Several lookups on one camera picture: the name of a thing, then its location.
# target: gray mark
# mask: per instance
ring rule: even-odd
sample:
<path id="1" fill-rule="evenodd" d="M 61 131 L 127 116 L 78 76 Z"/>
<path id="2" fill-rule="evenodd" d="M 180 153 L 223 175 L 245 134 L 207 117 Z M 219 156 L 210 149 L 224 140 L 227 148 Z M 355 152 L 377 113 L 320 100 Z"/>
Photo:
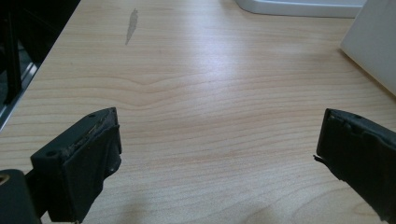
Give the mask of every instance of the gray mark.
<path id="1" fill-rule="evenodd" d="M 131 18 L 129 19 L 129 27 L 128 27 L 128 33 L 126 34 L 125 45 L 128 45 L 129 40 L 131 39 L 132 34 L 136 29 L 136 24 L 137 24 L 137 10 L 135 8 L 134 11 L 131 13 Z"/>

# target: desk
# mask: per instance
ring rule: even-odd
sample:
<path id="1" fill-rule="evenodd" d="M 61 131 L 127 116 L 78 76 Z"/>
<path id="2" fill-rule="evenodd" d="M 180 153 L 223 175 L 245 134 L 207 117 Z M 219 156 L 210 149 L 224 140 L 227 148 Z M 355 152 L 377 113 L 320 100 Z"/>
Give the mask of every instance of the desk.
<path id="1" fill-rule="evenodd" d="M 115 106 L 122 165 L 85 223 L 379 223 L 312 158 L 327 107 L 396 130 L 395 97 L 339 49 L 352 22 L 233 0 L 82 0 L 0 133 L 0 169 L 27 172 L 48 141 Z"/>

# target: black plastic part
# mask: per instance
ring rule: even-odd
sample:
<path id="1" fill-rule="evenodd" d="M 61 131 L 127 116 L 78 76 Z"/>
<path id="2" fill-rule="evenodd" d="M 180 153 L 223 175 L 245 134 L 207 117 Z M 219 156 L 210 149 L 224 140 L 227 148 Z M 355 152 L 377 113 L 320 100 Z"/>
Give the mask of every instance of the black plastic part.
<path id="1" fill-rule="evenodd" d="M 35 215 L 35 208 L 22 171 L 0 171 L 0 223 L 41 223 Z"/>
<path id="2" fill-rule="evenodd" d="M 47 207 L 57 222 L 82 222 L 105 178 L 120 167 L 121 144 L 116 108 L 92 113 L 60 134 L 32 157 L 31 178 L 44 190 Z"/>
<path id="3" fill-rule="evenodd" d="M 370 204 L 381 220 L 396 222 L 396 133 L 361 116 L 327 109 L 317 161 Z"/>

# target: wood grain surface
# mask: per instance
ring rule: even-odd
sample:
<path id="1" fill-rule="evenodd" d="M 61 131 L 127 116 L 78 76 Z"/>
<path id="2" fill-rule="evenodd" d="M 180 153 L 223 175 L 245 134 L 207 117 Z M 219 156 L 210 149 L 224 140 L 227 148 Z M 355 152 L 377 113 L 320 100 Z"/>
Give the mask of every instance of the wood grain surface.
<path id="1" fill-rule="evenodd" d="M 82 0 L 0 133 L 0 169 L 29 171 L 52 138 L 115 106 L 122 165 L 84 223 L 380 223 L 312 157 L 327 107 L 396 130 L 396 98 L 339 49 L 352 22 Z"/>

